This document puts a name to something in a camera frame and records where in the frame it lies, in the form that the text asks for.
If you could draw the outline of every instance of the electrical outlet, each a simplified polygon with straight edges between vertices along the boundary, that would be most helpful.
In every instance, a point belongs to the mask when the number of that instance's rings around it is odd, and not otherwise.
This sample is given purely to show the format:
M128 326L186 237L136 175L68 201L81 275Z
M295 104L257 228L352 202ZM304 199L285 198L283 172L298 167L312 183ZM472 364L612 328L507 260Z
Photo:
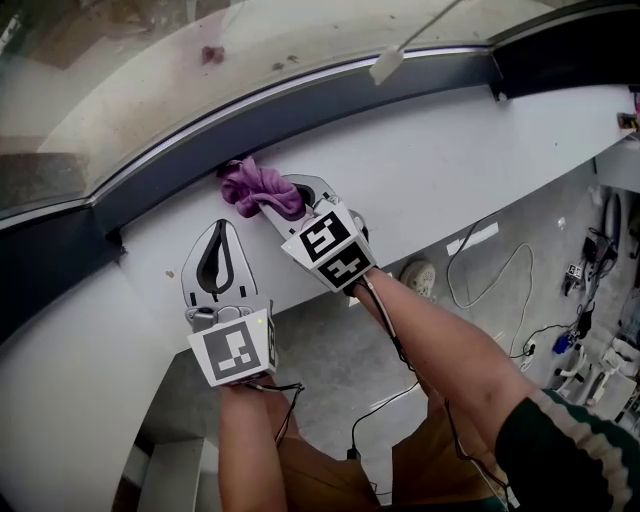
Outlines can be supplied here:
M523 354L529 354L525 356L524 360L520 363L520 371L526 372L531 367L531 362L533 361L533 356L536 351L536 340L533 338L527 341L522 347Z
M531 338L529 341L527 341L524 344L524 347L522 348L522 353L523 354L529 354L531 349L533 349L534 352L536 350L536 340L534 340L533 338Z

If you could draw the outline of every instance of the stain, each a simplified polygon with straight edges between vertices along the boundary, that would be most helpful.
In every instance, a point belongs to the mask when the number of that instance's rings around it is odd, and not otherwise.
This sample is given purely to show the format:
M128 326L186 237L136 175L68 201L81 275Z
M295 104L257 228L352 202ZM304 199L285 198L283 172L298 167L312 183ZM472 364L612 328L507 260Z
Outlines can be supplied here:
M202 65L213 62L220 64L224 60L224 46L203 46Z

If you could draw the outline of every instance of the white wall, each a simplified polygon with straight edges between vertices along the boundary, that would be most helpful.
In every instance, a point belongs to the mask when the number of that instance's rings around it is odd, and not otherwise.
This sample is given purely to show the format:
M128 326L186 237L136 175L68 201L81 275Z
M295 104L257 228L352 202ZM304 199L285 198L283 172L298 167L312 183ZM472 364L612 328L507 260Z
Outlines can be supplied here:
M174 351L114 264L0 349L0 492L18 511L110 510Z
M413 98L340 119L255 155L282 174L329 183L371 233L387 265L455 233L575 169L624 137L617 112L628 88L583 87L496 103L488 87ZM572 119L567 129L565 119ZM176 351L189 348L181 271L220 218L238 232L258 291L279 312L327 289L280 249L264 215L244 219L215 176L194 183L128 225L122 269Z
M620 140L625 87L495 103L487 88L407 100L260 152L326 179L362 213L378 262L422 249ZM136 432L188 348L180 272L215 220L236 226L258 289L281 311L323 293L263 216L242 219L211 176L127 226L128 254L0 347L0 492L16 512L109 510Z
M220 487L218 486L218 457L218 447L205 439L202 447L195 512L220 512L222 510Z

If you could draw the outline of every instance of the window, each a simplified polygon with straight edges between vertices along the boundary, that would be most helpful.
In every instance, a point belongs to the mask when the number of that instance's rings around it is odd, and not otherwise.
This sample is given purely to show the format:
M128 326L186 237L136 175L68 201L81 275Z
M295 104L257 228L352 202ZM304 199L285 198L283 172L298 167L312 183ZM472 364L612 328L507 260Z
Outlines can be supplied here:
M0 0L0 218L86 197L185 124L375 55L449 1ZM464 0L412 46L481 43L568 3Z

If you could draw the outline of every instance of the fiducial marker cube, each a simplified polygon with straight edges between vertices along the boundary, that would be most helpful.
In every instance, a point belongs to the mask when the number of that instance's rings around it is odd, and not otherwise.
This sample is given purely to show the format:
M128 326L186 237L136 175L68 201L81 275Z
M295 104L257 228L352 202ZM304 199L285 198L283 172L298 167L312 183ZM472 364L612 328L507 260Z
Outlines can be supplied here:
M369 243L342 202L306 224L282 249L333 292L375 265Z
M212 387L248 382L276 372L275 334L266 309L217 323L188 339Z

